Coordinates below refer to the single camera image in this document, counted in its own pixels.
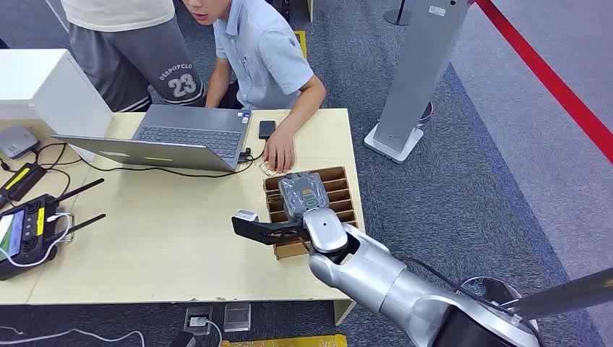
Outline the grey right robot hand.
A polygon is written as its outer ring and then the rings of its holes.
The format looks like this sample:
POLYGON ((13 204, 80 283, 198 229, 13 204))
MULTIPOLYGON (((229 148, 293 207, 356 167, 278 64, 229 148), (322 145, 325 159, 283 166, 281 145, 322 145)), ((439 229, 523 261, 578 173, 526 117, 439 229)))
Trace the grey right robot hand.
POLYGON ((291 222, 300 220, 308 210, 330 206, 325 186, 316 172, 289 173, 278 181, 278 188, 283 210, 291 222))

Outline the seated person's left hand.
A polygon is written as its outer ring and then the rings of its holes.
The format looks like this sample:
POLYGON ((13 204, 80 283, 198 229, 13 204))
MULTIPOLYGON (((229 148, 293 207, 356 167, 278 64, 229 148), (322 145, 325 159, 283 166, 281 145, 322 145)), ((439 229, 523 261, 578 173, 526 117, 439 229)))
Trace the seated person's left hand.
POLYGON ((285 173, 293 168, 295 150, 290 129, 276 129, 269 137, 264 150, 264 162, 277 173, 285 173))

